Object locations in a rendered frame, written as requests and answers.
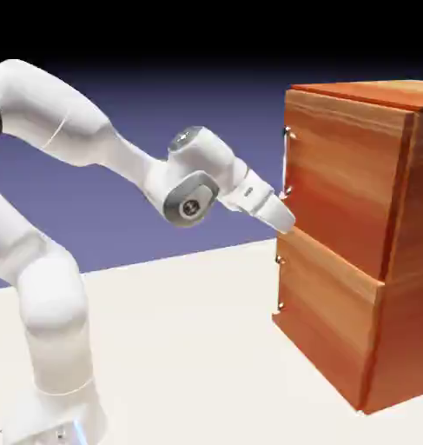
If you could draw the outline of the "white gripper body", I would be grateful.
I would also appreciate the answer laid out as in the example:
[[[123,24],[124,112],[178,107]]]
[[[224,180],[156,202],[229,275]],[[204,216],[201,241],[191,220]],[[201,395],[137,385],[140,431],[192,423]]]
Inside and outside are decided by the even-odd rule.
[[[294,214],[275,194],[268,196],[254,217],[282,234],[287,234],[295,225]]]

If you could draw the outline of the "tall orange wooden door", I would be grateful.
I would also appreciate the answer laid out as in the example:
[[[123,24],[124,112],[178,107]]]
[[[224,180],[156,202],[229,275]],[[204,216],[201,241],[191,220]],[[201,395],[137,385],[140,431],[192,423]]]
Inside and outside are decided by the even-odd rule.
[[[287,199],[296,225],[375,279],[384,275],[414,114],[289,90]]]

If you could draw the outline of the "short orange wooden door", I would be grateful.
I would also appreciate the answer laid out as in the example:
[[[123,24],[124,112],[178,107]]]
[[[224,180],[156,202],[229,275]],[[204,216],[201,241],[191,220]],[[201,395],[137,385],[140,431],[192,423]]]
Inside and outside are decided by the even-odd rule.
[[[274,322],[357,410],[367,399],[383,282],[299,229],[280,235],[284,303]]]

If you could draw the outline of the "orange wooden cabinet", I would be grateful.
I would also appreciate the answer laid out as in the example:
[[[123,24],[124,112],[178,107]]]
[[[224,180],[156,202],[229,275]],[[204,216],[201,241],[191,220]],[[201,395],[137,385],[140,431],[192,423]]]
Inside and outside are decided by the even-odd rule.
[[[423,395],[423,81],[295,84],[288,90],[376,104],[414,114],[396,187],[396,209],[381,279],[384,284],[373,366],[363,409],[370,415]]]

